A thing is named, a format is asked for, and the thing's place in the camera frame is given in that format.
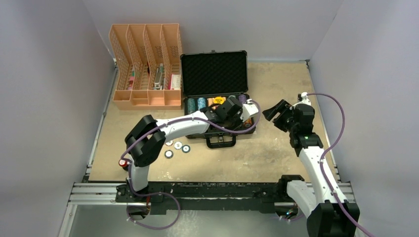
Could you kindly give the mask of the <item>yellow big blind button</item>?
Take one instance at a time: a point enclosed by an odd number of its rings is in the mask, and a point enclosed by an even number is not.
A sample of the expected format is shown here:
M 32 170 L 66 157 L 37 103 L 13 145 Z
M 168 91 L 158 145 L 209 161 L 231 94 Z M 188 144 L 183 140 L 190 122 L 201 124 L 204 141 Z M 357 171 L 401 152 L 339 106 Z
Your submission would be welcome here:
M 223 104 L 225 102 L 226 98 L 225 97 L 215 97 L 213 99 L 213 103 L 214 104 Z

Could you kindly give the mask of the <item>dark teal chip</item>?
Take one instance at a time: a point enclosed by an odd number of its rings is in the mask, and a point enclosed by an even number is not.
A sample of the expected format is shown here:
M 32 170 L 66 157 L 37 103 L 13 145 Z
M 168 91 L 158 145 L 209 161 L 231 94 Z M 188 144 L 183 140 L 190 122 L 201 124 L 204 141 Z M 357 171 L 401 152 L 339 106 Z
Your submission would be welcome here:
M 181 149 L 184 153 L 189 153 L 191 150 L 189 145 L 183 145 Z

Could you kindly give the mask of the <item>white teal chip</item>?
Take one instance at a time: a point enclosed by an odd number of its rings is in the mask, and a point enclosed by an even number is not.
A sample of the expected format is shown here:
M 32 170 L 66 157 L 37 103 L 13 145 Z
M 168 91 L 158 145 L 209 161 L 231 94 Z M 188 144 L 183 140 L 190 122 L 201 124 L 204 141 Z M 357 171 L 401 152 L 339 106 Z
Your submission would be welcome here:
M 173 146 L 176 150 L 180 150 L 180 149 L 182 149 L 183 144 L 180 141 L 177 141 L 177 142 L 174 143 Z

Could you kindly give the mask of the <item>red gold card deck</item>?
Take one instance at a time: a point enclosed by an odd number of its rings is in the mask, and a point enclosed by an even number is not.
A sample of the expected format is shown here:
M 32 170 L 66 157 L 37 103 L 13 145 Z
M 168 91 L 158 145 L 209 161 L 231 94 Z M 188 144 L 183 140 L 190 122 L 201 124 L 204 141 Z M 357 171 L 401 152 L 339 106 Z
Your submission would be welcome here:
M 216 102 L 215 102 L 215 98 L 209 98 L 208 99 L 208 106 L 209 107 L 211 107 L 211 108 L 213 108 L 213 107 L 216 107 L 217 105 L 216 105 Z

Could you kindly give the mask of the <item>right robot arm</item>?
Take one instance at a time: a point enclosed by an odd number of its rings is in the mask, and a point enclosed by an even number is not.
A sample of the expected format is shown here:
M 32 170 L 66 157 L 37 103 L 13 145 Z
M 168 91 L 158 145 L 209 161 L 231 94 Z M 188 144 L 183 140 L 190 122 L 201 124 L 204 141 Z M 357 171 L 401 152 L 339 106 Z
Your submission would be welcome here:
M 353 237 L 360 210 L 350 203 L 334 180 L 325 159 L 323 143 L 313 132 L 315 110 L 309 100 L 291 105 L 281 100 L 263 111 L 281 131 L 289 133 L 290 145 L 303 163 L 313 190 L 301 180 L 292 180 L 277 188 L 280 199 L 293 199 L 306 217 L 308 235 L 311 237 Z

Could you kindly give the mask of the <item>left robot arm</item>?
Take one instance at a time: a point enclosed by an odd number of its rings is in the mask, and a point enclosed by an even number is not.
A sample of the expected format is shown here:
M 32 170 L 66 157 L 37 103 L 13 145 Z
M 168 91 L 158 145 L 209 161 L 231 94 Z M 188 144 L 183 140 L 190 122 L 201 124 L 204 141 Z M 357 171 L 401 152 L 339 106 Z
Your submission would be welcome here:
M 251 101 L 241 103 L 238 99 L 227 98 L 222 104 L 214 103 L 176 118 L 144 116 L 125 137 L 126 150 L 119 161 L 127 167 L 128 196 L 135 202 L 146 199 L 150 165 L 158 158 L 165 143 L 204 134 L 211 127 L 232 134 L 246 133 L 240 127 L 256 114 L 258 107 Z

